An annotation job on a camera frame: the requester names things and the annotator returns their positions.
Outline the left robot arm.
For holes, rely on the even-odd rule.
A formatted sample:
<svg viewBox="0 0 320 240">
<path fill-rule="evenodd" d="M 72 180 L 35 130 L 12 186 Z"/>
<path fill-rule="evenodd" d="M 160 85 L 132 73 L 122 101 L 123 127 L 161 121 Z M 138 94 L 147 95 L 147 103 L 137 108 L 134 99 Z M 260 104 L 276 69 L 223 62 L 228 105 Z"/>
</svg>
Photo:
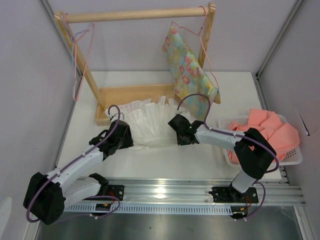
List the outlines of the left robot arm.
<svg viewBox="0 0 320 240">
<path fill-rule="evenodd" d="M 117 120 L 109 129 L 92 138 L 82 154 L 61 168 L 46 174 L 35 173 L 29 181 L 23 206 L 29 223 L 50 225 L 57 221 L 65 208 L 82 200 L 121 202 L 122 196 L 109 195 L 109 181 L 98 173 L 84 180 L 80 177 L 121 149 L 134 145 L 128 123 Z"/>
</svg>

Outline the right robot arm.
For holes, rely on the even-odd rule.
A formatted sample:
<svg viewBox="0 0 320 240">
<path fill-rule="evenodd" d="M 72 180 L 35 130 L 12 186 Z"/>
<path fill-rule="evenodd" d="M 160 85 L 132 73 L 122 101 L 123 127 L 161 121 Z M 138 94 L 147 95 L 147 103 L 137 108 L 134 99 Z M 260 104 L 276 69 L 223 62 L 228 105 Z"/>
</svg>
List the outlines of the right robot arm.
<svg viewBox="0 0 320 240">
<path fill-rule="evenodd" d="M 252 187 L 268 171 L 272 162 L 278 163 L 276 151 L 255 128 L 232 131 L 210 128 L 205 122 L 189 120 L 181 114 L 175 115 L 168 125 L 176 133 L 179 146 L 207 144 L 234 153 L 241 170 L 227 187 L 213 187 L 209 192 L 216 203 L 244 203 L 257 191 Z"/>
</svg>

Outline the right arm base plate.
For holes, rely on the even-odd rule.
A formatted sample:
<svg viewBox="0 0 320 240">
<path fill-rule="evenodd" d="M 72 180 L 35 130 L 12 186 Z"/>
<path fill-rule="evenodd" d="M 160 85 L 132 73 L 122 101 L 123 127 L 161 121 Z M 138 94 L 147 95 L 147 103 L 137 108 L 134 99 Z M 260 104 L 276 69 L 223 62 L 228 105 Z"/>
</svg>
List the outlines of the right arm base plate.
<svg viewBox="0 0 320 240">
<path fill-rule="evenodd" d="M 257 190 L 255 187 L 249 187 L 244 193 L 235 190 L 231 185 L 229 186 L 213 186 L 208 192 L 213 197 L 215 203 L 234 203 L 245 204 L 259 202 Z"/>
</svg>

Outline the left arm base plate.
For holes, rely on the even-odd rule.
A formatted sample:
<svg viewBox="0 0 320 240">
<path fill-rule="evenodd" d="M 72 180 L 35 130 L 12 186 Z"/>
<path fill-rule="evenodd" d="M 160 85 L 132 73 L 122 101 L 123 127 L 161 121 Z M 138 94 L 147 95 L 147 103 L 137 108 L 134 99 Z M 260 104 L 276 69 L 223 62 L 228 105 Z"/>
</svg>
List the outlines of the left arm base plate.
<svg viewBox="0 0 320 240">
<path fill-rule="evenodd" d="M 93 197 L 88 197 L 87 200 L 104 200 L 114 201 L 112 197 L 123 200 L 125 193 L 125 186 L 119 184 L 109 184 L 108 186 L 102 186 L 98 194 Z"/>
</svg>

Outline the white pleated skirt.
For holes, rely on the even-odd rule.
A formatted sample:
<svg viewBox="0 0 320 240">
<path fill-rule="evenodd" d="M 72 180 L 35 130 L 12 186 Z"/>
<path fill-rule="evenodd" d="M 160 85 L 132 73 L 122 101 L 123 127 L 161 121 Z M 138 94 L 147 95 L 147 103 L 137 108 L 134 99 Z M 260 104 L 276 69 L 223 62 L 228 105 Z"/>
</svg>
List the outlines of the white pleated skirt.
<svg viewBox="0 0 320 240">
<path fill-rule="evenodd" d="M 152 100 L 136 100 L 120 105 L 117 110 L 112 107 L 105 115 L 114 122 L 118 117 L 130 126 L 134 150 L 166 147 L 177 144 L 176 132 L 168 122 L 176 115 L 178 106 L 174 98 L 161 96 L 157 102 Z"/>
</svg>

